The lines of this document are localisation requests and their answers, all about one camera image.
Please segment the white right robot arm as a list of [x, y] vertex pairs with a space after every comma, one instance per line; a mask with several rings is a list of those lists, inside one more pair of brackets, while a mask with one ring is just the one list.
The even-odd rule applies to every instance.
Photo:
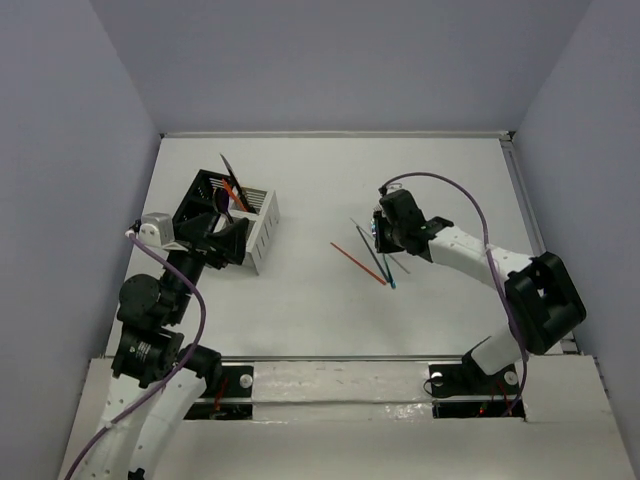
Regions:
[[504, 327], [426, 381], [427, 392], [435, 398], [486, 390], [504, 369], [529, 355], [546, 353], [586, 319], [586, 307], [565, 264], [551, 252], [511, 252], [473, 237], [445, 218], [427, 219], [405, 189], [380, 198], [372, 223], [379, 253], [405, 252], [465, 274], [494, 289], [506, 310]]

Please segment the silver steel knife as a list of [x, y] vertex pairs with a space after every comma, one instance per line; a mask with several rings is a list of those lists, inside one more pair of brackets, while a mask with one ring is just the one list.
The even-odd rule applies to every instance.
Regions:
[[220, 154], [220, 157], [227, 169], [229, 179], [231, 181], [231, 191], [234, 193], [237, 203], [241, 206], [243, 211], [257, 214], [256, 209], [249, 202], [248, 197], [246, 196], [239, 180], [237, 179], [231, 164], [223, 154]]

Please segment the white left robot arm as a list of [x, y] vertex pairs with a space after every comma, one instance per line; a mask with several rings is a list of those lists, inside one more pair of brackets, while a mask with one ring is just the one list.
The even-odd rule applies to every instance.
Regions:
[[102, 416], [65, 478], [151, 478], [195, 399], [219, 388], [221, 355], [200, 344], [208, 312], [197, 283], [207, 267], [243, 262], [249, 221], [217, 222], [213, 212], [184, 222], [154, 213], [126, 230], [163, 273], [133, 275], [120, 288], [121, 333]]

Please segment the purple metal spoon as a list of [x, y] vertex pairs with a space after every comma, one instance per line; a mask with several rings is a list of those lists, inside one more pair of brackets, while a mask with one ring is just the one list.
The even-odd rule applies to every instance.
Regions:
[[234, 223], [234, 219], [229, 213], [230, 195], [224, 188], [216, 188], [213, 193], [213, 203], [216, 211], [224, 216], [229, 224]]

